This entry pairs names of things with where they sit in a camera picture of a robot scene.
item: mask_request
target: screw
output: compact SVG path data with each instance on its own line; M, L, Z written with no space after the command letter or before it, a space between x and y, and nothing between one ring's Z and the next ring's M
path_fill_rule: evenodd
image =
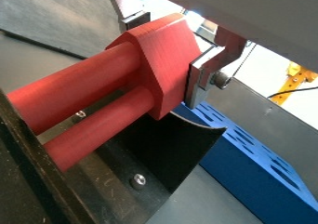
M83 119L86 118L86 113L85 111L79 111L73 115L73 122L77 124L79 123Z
M132 185L138 191L141 191L146 186L146 178L137 174L132 179Z

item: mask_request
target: metal bolt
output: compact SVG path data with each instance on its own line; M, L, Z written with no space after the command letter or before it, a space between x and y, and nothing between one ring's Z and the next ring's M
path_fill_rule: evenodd
M225 89L232 82L232 77L225 72L216 72L212 84L216 85L220 89Z
M132 185L138 191L141 191L146 186L146 178L137 174L132 179Z
M85 118L86 118L86 113L85 113L85 111L79 111L79 112L77 112L75 115L73 116L73 122L77 124L77 123L79 123Z

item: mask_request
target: metal rod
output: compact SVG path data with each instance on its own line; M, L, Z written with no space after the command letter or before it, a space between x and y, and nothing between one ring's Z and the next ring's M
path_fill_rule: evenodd
M141 65L129 42L97 54L9 94L37 135L126 84Z
M140 86L50 140L45 148L61 170L66 171L148 113L153 106L153 94Z

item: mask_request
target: yellow object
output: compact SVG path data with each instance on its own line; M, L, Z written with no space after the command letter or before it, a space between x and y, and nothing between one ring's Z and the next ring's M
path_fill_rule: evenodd
M318 73L309 71L300 64L292 62L288 69L288 76L289 78L285 82L285 85L281 87L279 93L297 89L297 87L300 87L301 84L307 81L313 82L315 79L318 77ZM292 93L276 95L272 97L272 101L279 105L283 105L291 95Z

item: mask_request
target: blue crate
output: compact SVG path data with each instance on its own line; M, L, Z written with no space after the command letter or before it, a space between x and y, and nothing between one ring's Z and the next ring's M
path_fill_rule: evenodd
M318 204L292 165L210 104L174 110L212 127L228 127L201 161L205 170L265 223L318 223Z

